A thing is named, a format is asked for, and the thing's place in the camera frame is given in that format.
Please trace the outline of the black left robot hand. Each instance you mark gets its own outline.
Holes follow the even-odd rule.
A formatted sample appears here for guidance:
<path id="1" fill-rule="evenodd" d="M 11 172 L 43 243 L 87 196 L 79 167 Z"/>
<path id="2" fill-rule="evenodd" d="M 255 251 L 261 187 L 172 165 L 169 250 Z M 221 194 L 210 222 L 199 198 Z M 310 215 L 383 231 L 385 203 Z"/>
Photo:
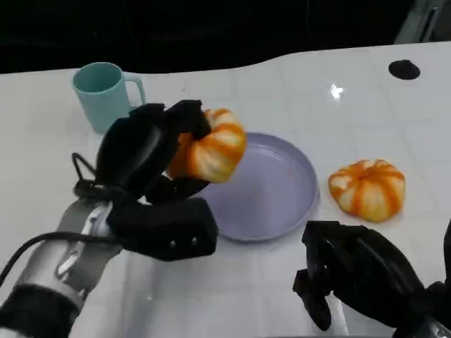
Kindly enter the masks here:
<path id="1" fill-rule="evenodd" d="M 144 104 L 117 119 L 99 147 L 96 181 L 129 193 L 151 204 L 179 201 L 193 196 L 208 182 L 190 178 L 168 178 L 168 167 L 181 149 L 179 136 L 207 136 L 211 128 L 200 100 L 182 100 L 166 108 Z"/>

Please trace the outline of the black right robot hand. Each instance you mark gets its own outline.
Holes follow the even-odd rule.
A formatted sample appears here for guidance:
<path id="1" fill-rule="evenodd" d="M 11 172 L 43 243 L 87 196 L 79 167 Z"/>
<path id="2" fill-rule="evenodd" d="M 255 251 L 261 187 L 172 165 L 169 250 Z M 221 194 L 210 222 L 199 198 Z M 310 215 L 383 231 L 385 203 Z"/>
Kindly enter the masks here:
<path id="1" fill-rule="evenodd" d="M 307 266 L 297 271 L 292 289 L 320 330 L 331 326 L 330 294 L 366 317 L 398 327 L 410 298 L 425 290 L 405 255 L 363 225 L 310 220 L 302 242 Z"/>

